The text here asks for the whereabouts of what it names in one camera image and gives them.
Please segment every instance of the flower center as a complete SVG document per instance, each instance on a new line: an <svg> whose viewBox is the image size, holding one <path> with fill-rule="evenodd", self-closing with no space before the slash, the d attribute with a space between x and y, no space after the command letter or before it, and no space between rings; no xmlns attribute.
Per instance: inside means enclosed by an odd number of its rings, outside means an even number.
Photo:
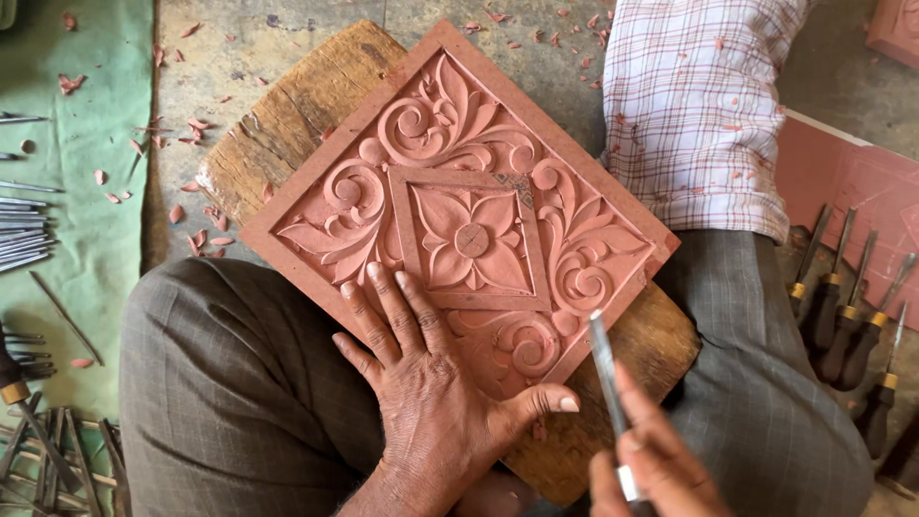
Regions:
<svg viewBox="0 0 919 517"><path fill-rule="evenodd" d="M467 259L475 259L488 249L488 232L478 223L464 224L454 240L457 251Z"/></svg>

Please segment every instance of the plaid shirt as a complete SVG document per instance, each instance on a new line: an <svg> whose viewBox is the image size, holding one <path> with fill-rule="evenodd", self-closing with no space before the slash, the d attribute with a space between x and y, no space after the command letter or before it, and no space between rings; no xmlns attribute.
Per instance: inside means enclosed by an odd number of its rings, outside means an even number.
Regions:
<svg viewBox="0 0 919 517"><path fill-rule="evenodd" d="M604 72L605 161L672 230L784 242L773 82L811 0L619 0Z"/></svg>

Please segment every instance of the gray trousers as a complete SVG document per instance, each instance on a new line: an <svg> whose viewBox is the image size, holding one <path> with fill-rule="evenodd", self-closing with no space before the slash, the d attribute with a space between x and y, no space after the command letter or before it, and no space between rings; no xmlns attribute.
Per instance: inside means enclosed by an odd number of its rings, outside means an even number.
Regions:
<svg viewBox="0 0 919 517"><path fill-rule="evenodd" d="M671 419L741 516L856 517L872 487L854 426L817 385L772 242L678 234L655 281L703 347ZM374 468L377 400L340 326L273 270L194 258L144 276L122 322L135 515L326 516Z"/></svg>

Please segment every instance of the wooden workbench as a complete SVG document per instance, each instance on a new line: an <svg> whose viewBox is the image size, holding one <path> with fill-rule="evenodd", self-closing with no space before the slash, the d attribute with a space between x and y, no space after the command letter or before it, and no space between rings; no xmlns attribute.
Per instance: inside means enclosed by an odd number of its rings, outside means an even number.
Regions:
<svg viewBox="0 0 919 517"><path fill-rule="evenodd" d="M208 152L198 174L206 195L231 220L245 224L261 209L265 184L284 183L319 147L322 132L340 124L405 54L367 20L325 41L277 80ZM653 282L611 332L617 356L656 400L674 387L698 353L692 323ZM550 415L546 442L524 436L504 457L557 504L584 493L590 457L613 445L593 360L584 361L566 384L581 397L581 412Z"/></svg>

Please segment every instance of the green cloth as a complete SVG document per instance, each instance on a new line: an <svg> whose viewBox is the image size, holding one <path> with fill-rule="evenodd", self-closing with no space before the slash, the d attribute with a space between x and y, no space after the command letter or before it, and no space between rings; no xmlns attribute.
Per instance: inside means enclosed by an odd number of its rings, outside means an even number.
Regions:
<svg viewBox="0 0 919 517"><path fill-rule="evenodd" d="M67 31L61 14L76 18ZM53 354L58 373L43 385L41 408L71 406L83 419L118 419L119 316L140 276L141 207L152 98L152 0L48 0L19 4L16 24L0 31L0 111L41 115L50 121L0 125L0 152L25 158L0 161L0 179L56 187L65 193L0 188L0 197L54 203L52 257L31 267L0 273L0 318L7 331L40 333L48 341L30 350ZM70 95L58 74L85 81ZM29 139L35 152L24 155ZM98 186L95 169L108 180ZM113 204L106 192L132 196ZM53 311L28 275L36 271L62 303L106 366L72 367L88 358L76 336ZM25 349L22 346L11 348ZM0 420L18 419L5 412Z"/></svg>

